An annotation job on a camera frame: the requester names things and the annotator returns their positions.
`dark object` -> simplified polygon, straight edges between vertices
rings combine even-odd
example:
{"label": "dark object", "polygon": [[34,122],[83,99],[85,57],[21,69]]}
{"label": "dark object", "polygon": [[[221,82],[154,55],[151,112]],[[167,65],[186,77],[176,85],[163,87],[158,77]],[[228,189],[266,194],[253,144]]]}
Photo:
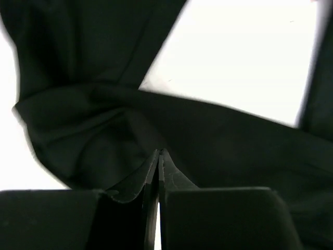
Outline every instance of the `dark object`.
{"label": "dark object", "polygon": [[[131,179],[138,183],[140,177],[145,185],[133,195]],[[166,150],[154,152],[118,190],[107,193],[1,192],[1,245],[8,250],[98,250],[112,239],[125,249],[151,250],[158,183],[164,250],[303,249],[287,207],[270,189],[199,189]]]}
{"label": "dark object", "polygon": [[[201,189],[276,191],[305,247],[332,249],[331,9],[302,126],[292,129],[137,90],[184,4],[0,0],[18,52],[16,110],[37,158],[73,189],[137,194],[144,186],[140,166],[155,149],[166,148]],[[129,194],[119,191],[124,199]]]}
{"label": "dark object", "polygon": [[[0,246],[23,249],[152,250],[157,216],[158,152],[118,190],[0,192]],[[138,185],[129,189],[131,178]]]}

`black fabric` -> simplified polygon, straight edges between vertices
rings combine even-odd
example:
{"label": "black fabric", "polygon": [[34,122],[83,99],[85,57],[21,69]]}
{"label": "black fabric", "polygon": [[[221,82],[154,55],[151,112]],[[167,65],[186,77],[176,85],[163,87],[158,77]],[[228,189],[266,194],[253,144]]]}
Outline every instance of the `black fabric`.
{"label": "black fabric", "polygon": [[[332,242],[327,136],[137,90],[184,3],[0,1],[18,53],[16,109],[38,159],[72,188],[106,190],[153,150],[167,148],[196,186],[268,186],[287,203],[305,239],[322,239],[311,241],[318,247]],[[325,122],[331,119],[326,111]]]}
{"label": "black fabric", "polygon": [[117,191],[117,194],[113,194],[111,198],[118,203],[129,203],[136,199],[147,183],[148,177],[152,178],[153,174],[150,176],[149,173],[155,172],[158,157],[159,152],[155,150],[132,174],[114,185],[112,189]]}
{"label": "black fabric", "polygon": [[328,7],[328,20],[311,72],[300,128],[333,142],[333,8],[331,5]]}

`dark green fabric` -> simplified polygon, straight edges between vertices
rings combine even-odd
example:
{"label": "dark green fabric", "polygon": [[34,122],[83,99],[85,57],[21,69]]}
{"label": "dark green fabric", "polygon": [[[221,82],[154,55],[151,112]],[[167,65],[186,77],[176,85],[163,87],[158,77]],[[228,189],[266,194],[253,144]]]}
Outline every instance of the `dark green fabric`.
{"label": "dark green fabric", "polygon": [[311,72],[311,85],[306,97],[300,128],[333,142],[333,16],[332,7]]}
{"label": "dark green fabric", "polygon": [[38,159],[72,188],[106,190],[167,148],[198,187],[276,190],[301,240],[332,247],[330,141],[226,107],[137,90],[184,3],[0,0],[18,52],[16,109]]}

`black plastic part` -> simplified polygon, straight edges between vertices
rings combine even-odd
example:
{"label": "black plastic part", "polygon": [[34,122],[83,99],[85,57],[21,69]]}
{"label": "black plastic part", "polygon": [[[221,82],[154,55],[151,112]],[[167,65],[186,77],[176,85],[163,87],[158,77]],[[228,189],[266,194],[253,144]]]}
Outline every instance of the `black plastic part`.
{"label": "black plastic part", "polygon": [[163,151],[159,158],[162,250],[303,249],[271,189],[199,189]]}
{"label": "black plastic part", "polygon": [[[155,151],[133,176],[107,192],[0,192],[1,249],[98,250],[112,242],[123,249],[152,250],[158,155]],[[129,186],[133,178],[137,182]]]}

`white background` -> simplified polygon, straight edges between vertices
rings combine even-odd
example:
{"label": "white background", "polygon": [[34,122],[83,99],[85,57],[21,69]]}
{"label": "white background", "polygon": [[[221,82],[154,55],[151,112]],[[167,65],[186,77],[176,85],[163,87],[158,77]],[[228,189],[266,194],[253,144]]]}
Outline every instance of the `white background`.
{"label": "white background", "polygon": [[[294,127],[324,9],[308,0],[191,0],[142,89],[227,105]],[[35,160],[24,124],[12,112],[16,51],[2,24],[0,31],[0,190],[63,189]]]}

